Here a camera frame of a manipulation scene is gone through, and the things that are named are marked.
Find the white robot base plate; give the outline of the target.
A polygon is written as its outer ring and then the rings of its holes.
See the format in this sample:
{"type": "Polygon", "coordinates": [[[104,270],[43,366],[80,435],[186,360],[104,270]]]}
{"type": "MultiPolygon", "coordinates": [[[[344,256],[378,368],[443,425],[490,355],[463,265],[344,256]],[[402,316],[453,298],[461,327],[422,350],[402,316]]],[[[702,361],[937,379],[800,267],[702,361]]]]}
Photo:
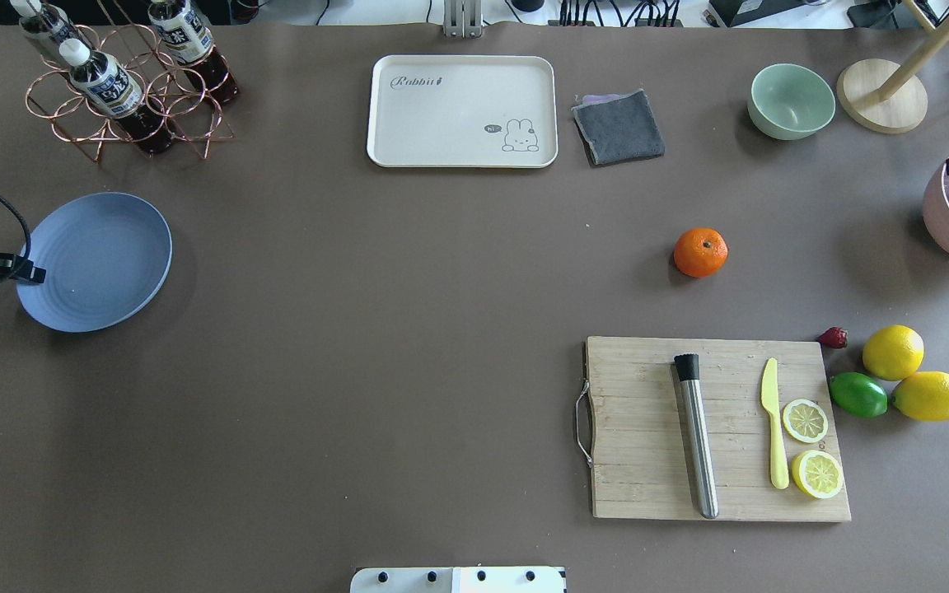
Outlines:
{"type": "Polygon", "coordinates": [[[566,592],[564,567],[366,567],[350,592],[566,592]]]}

